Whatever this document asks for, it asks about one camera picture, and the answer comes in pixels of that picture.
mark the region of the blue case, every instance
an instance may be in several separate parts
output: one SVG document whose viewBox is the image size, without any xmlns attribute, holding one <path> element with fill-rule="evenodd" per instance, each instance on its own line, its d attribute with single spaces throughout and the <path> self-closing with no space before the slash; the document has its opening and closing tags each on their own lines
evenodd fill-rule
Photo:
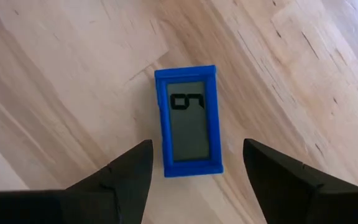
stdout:
<svg viewBox="0 0 358 224">
<path fill-rule="evenodd" d="M 158 107 L 160 108 L 164 176 L 183 177 L 223 173 L 218 95 L 216 92 L 216 67 L 208 65 L 170 68 L 156 70 L 154 75 Z M 167 85 L 169 83 L 187 82 L 204 82 L 210 157 L 209 160 L 174 162 Z"/>
</svg>

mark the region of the light wood surface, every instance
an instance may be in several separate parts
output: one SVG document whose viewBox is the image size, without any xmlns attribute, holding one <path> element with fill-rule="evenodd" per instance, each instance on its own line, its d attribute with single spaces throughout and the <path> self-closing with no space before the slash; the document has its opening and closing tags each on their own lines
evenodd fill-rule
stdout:
<svg viewBox="0 0 358 224">
<path fill-rule="evenodd" d="M 225 173 L 165 179 L 154 70 L 208 64 Z M 0 190 L 152 139 L 144 223 L 265 223 L 244 138 L 358 185 L 358 0 L 0 0 Z"/>
</svg>

